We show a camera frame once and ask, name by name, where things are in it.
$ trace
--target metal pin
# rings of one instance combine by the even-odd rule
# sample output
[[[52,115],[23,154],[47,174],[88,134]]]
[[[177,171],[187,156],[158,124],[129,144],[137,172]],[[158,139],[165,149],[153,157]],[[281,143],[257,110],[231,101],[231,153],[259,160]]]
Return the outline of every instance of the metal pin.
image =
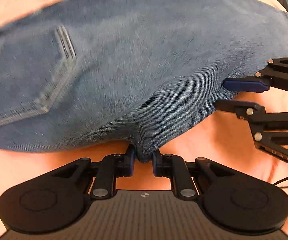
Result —
[[[257,142],[261,141],[262,140],[262,134],[260,132],[255,133],[254,139]]]
[[[195,190],[190,188],[182,189],[180,193],[183,197],[194,197],[196,195]]]
[[[254,110],[253,110],[252,108],[248,108],[248,109],[246,110],[246,114],[247,114],[247,115],[252,115],[253,112],[254,112]]]
[[[104,188],[97,188],[93,190],[93,195],[96,197],[105,197],[108,194],[108,191]]]

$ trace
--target denim fabric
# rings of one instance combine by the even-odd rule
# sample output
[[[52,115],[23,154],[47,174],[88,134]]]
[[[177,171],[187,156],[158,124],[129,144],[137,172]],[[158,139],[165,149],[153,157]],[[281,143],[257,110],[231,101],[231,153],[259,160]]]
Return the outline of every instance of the denim fabric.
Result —
[[[0,29],[0,148],[129,140],[142,162],[288,57],[288,15],[257,0],[65,0]]]

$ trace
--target black device base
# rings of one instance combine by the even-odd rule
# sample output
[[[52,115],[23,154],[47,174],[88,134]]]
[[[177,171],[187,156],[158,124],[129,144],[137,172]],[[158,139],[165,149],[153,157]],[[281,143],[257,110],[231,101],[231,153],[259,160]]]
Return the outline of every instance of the black device base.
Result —
[[[12,187],[0,197],[8,229],[0,240],[288,239],[280,188],[203,157],[185,162],[157,150],[154,175],[169,178],[171,190],[116,190],[134,160],[130,145],[126,154],[81,158]]]

